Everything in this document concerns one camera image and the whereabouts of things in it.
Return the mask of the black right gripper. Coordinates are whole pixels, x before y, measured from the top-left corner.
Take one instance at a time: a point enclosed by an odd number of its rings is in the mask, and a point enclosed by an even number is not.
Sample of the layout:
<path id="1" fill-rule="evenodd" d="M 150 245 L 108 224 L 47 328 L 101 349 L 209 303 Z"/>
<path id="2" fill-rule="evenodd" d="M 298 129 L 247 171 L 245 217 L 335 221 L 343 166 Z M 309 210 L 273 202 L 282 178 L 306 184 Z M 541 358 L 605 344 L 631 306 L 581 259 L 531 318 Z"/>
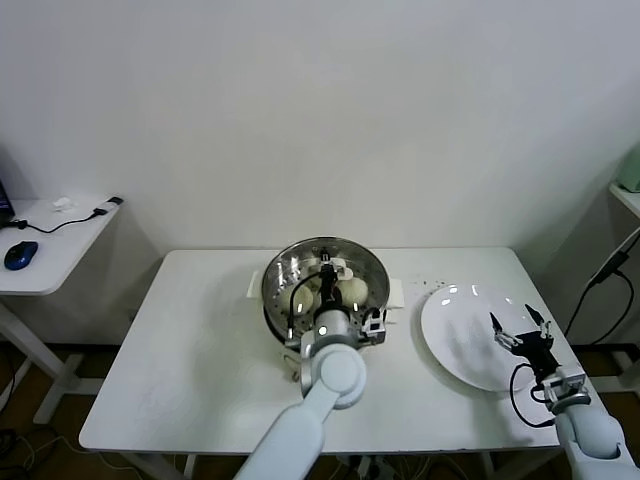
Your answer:
<path id="1" fill-rule="evenodd" d="M 506 332 L 497 317 L 490 313 L 494 340 L 502 348 L 513 348 L 513 355 L 526 359 L 532 367 L 535 379 L 543 381 L 553 375 L 559 367 L 558 361 L 551 352 L 554 343 L 550 332 L 551 323 L 529 304 L 525 305 L 525 309 L 537 329 L 515 337 Z"/>

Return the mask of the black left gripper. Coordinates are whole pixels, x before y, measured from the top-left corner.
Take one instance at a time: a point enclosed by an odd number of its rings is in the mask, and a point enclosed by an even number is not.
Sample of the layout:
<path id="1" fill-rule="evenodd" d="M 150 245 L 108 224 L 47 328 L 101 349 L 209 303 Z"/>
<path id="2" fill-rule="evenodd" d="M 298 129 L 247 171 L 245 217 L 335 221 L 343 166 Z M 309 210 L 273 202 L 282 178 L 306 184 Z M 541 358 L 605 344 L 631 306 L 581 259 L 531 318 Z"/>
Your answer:
<path id="1" fill-rule="evenodd" d="M 337 288 L 338 275 L 333 267 L 333 258 L 327 247 L 319 250 L 320 261 L 320 310 L 339 309 L 342 307 L 342 297 Z"/>

